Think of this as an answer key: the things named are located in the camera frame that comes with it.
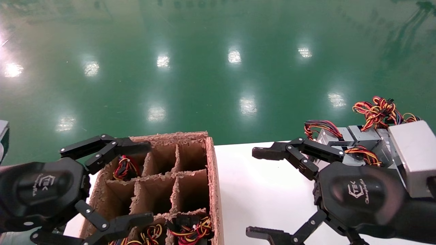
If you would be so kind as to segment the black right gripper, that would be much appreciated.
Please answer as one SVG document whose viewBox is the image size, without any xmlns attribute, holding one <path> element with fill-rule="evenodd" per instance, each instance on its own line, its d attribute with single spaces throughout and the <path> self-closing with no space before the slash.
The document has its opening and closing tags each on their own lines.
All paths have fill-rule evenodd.
<svg viewBox="0 0 436 245">
<path fill-rule="evenodd" d="M 342 164 L 344 151 L 308 138 L 254 147 L 252 156 L 287 160 L 308 180 L 317 177 L 320 196 L 316 204 L 320 209 L 294 234 L 249 226 L 246 236 L 267 240 L 271 245 L 304 245 L 323 222 L 342 236 L 352 229 L 369 236 L 395 235 L 394 219 L 409 195 L 394 169 Z M 331 164 L 319 172 L 309 157 Z"/>
</svg>

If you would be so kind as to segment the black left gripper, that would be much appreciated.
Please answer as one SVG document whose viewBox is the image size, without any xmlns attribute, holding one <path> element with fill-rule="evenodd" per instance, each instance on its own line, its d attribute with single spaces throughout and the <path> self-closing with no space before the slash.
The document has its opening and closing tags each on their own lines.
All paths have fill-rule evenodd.
<svg viewBox="0 0 436 245">
<path fill-rule="evenodd" d="M 151 143 L 102 134 L 60 149 L 55 162 L 2 166 L 0 174 L 1 232 L 65 225 L 80 213 L 97 230 L 85 239 L 40 228 L 30 239 L 36 245 L 107 245 L 126 238 L 130 230 L 154 222 L 152 212 L 117 216 L 107 221 L 84 200 L 89 196 L 89 174 L 96 174 L 121 155 L 148 153 Z M 77 159 L 90 156 L 84 167 Z"/>
</svg>

